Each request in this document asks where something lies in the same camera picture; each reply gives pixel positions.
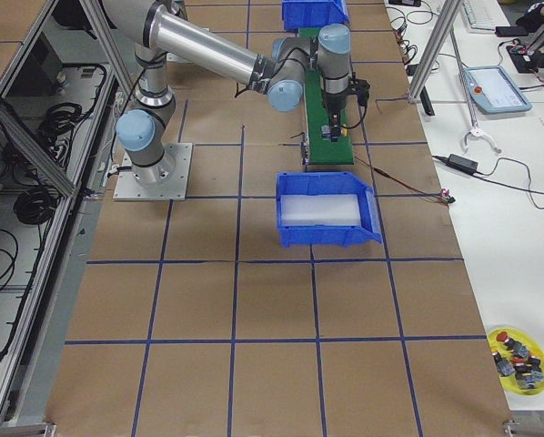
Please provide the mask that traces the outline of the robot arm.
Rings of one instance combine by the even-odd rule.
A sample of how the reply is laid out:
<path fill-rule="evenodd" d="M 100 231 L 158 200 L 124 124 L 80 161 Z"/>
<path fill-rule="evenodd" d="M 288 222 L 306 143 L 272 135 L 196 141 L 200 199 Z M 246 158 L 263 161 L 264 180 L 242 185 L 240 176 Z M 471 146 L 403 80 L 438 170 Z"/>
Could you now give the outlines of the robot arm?
<path fill-rule="evenodd" d="M 279 172 L 367 174 L 368 155 L 317 164 L 313 144 L 340 147 L 361 127 L 368 85 L 351 70 L 350 33 L 328 25 L 312 37 L 249 30 L 248 5 L 209 5 L 231 27 L 221 36 L 187 16 L 181 1 L 105 1 L 102 9 L 134 45 L 135 110 L 142 127 L 120 136 L 118 181 L 166 188 L 187 166 L 186 195 L 270 198 Z"/>

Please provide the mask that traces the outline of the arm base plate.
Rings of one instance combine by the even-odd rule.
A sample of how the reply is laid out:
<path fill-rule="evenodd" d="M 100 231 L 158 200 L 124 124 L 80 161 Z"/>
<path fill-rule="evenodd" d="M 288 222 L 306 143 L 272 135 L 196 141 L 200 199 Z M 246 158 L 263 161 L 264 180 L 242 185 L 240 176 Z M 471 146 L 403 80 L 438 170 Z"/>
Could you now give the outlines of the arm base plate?
<path fill-rule="evenodd" d="M 118 201 L 183 201 L 189 178 L 193 145 L 168 143 L 164 146 L 163 159 L 153 167 L 133 165 L 128 154 L 124 155 L 117 176 L 114 200 Z"/>

